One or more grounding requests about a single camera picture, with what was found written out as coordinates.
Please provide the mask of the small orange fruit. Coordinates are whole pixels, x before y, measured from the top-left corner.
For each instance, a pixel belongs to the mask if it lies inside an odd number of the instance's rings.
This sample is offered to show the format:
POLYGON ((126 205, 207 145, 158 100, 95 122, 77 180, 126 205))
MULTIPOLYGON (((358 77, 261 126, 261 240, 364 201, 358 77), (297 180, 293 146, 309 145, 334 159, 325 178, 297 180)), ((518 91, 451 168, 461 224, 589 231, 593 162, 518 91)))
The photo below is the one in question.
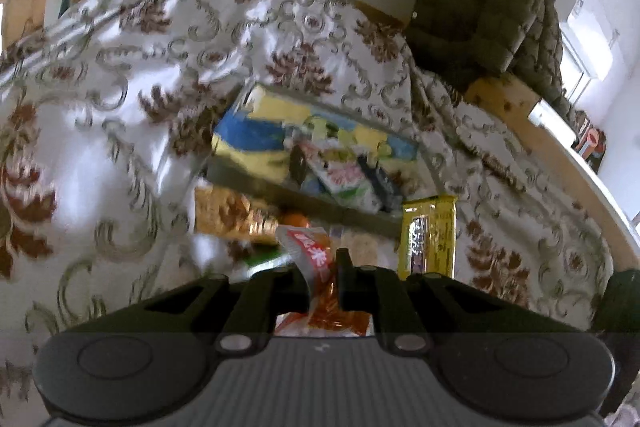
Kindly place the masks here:
POLYGON ((307 216, 305 216, 301 212, 292 211, 282 213, 280 216, 281 225, 286 225, 287 227, 294 228, 309 228, 310 221, 307 216))

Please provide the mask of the dark seaweed snack packet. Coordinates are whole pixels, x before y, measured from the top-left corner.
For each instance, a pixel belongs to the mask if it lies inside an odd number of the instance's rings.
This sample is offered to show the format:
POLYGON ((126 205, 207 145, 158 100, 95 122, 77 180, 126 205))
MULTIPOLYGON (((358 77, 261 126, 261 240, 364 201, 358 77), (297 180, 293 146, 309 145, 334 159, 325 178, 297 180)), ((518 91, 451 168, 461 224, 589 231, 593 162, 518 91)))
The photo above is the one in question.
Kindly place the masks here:
POLYGON ((307 178, 308 166, 306 156, 299 145, 294 145, 291 148, 288 172, 290 173, 292 181, 298 187, 301 187, 307 178))

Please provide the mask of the dark blue milk powder sachet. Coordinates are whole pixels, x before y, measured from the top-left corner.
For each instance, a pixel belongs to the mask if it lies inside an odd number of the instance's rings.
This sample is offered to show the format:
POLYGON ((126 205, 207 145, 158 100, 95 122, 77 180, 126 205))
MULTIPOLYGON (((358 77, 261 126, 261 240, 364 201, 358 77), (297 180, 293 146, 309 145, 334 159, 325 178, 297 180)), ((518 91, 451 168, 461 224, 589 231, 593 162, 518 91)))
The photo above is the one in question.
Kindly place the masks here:
POLYGON ((382 210, 387 213, 401 210, 404 196, 397 184, 380 166, 380 162, 377 159, 370 159, 368 155, 359 155, 357 161, 370 181, 376 197, 380 200, 382 210))

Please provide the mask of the white air conditioner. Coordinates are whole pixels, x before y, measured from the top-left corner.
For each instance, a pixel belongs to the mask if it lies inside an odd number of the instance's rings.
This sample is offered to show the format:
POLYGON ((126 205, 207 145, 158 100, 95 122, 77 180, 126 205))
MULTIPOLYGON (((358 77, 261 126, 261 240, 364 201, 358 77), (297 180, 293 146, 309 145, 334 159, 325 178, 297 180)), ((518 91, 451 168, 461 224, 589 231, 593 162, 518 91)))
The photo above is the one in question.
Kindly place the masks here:
POLYGON ((555 0, 563 57, 562 86, 565 96, 577 104, 591 83, 608 77, 614 64, 610 40, 586 0, 555 0))

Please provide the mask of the orange fruit snack bag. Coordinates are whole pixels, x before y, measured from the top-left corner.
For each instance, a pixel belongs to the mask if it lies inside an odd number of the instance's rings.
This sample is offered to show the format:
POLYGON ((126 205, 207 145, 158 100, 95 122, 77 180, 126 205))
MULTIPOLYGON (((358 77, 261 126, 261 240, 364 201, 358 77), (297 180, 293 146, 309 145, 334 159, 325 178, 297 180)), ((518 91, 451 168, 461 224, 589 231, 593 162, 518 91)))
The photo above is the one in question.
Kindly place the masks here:
POLYGON ((335 251, 322 229, 280 225, 277 239, 309 288, 307 312, 288 312, 277 319, 274 331, 288 337, 364 337, 370 315, 344 311, 338 302, 335 251))

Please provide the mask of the colourful cartoon drawing liner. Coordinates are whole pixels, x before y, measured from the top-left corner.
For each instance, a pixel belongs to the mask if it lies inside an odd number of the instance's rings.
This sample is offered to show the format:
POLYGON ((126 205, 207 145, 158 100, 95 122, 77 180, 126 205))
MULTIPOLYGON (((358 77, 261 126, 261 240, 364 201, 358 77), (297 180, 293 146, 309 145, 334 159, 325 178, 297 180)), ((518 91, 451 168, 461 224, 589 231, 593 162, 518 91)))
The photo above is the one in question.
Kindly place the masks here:
POLYGON ((212 149, 257 180, 367 213, 398 212, 431 187, 416 143, 259 82, 215 124, 212 149))

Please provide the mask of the wooden right bed frame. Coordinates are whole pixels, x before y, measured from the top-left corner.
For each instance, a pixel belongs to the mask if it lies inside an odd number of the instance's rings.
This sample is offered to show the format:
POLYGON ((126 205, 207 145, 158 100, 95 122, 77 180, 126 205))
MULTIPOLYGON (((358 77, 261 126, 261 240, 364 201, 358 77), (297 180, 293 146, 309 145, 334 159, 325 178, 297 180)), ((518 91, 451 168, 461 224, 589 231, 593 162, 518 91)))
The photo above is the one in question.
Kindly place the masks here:
POLYGON ((617 271, 639 266, 639 235, 613 195, 586 162, 561 144, 547 129, 528 119, 541 97, 518 78, 480 78, 463 93, 465 101, 500 118, 572 196, 597 222, 612 251, 617 271))

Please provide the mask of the clear nut bar packet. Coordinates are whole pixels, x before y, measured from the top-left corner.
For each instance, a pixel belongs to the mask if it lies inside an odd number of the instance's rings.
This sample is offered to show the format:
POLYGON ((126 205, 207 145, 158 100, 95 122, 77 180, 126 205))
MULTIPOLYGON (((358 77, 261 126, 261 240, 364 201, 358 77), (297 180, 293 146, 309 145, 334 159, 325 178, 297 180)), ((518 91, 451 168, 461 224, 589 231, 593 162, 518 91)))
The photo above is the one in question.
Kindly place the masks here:
POLYGON ((393 173, 392 179, 405 202, 431 195, 430 186, 424 182, 419 173, 413 170, 398 169, 393 173))

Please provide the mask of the grey cardboard tray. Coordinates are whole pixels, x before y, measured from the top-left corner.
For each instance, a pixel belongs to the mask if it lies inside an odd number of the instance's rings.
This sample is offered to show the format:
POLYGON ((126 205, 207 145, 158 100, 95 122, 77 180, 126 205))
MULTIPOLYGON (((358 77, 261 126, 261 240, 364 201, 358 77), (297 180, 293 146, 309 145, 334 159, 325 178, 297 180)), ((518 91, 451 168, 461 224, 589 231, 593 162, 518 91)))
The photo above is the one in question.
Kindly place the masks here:
POLYGON ((402 206, 442 182, 425 147, 308 95, 252 82, 215 124, 209 182, 322 221, 396 237, 402 206))

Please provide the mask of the green white stick packet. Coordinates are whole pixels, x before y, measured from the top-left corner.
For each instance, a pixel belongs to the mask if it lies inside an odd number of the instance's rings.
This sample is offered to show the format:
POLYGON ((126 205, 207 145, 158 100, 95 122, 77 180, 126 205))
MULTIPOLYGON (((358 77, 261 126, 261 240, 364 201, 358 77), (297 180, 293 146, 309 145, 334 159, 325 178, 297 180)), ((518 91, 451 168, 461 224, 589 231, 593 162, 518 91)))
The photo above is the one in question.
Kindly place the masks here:
POLYGON ((241 267, 249 277, 257 272, 279 269, 293 262, 290 254, 281 251, 280 248, 267 249, 266 251, 254 251, 250 257, 241 262, 241 267))

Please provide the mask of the floral satin bed quilt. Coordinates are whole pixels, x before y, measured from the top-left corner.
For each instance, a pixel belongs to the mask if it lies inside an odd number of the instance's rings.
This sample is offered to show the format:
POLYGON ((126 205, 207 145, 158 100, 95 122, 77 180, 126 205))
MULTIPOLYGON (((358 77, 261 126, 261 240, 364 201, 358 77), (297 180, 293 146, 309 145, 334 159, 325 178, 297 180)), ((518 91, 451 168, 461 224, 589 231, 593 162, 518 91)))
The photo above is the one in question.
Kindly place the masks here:
POLYGON ((252 81, 421 143, 459 199, 456 275, 585 329, 613 272, 594 222, 498 119, 346 0, 82 0, 1 57, 1 421, 46 416, 46 339, 198 277, 192 188, 252 81))

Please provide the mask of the white green noodle snack pouch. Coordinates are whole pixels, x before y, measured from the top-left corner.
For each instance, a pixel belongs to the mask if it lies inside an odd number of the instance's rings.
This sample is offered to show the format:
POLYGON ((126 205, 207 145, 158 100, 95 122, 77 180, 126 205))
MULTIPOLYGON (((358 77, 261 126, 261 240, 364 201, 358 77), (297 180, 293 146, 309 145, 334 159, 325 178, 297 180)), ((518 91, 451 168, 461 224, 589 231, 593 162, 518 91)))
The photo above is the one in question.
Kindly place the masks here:
POLYGON ((368 213, 381 210, 381 202, 350 147, 335 139, 305 140, 298 145, 310 170, 337 202, 368 213))

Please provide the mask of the yellow snack bar packet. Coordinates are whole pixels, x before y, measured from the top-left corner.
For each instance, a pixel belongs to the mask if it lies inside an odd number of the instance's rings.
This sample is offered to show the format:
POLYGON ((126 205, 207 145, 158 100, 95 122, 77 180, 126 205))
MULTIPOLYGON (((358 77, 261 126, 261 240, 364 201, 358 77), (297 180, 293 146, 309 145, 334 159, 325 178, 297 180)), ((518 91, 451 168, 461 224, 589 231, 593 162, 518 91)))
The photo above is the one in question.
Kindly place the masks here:
POLYGON ((454 277, 457 197, 439 195, 402 205, 398 275, 436 273, 454 277))

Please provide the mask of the dark green quilted jacket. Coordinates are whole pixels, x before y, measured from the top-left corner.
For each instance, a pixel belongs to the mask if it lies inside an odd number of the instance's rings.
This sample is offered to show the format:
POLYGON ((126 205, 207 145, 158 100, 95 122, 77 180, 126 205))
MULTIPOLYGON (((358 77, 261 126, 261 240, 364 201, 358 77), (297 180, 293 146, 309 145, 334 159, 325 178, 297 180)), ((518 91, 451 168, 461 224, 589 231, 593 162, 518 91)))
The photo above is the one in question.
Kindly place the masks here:
POLYGON ((566 122, 575 119, 562 86, 554 0, 416 0, 405 36, 416 65, 460 92, 508 72, 566 122))

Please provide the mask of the golden brown snack packet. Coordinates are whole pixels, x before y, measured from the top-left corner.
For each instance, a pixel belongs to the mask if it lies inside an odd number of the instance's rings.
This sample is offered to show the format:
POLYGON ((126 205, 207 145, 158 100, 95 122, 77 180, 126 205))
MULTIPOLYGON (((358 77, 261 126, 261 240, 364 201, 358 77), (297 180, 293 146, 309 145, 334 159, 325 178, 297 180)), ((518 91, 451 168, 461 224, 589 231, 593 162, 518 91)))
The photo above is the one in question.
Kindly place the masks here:
POLYGON ((196 233, 257 244, 277 243, 276 208, 227 187, 194 188, 196 233))

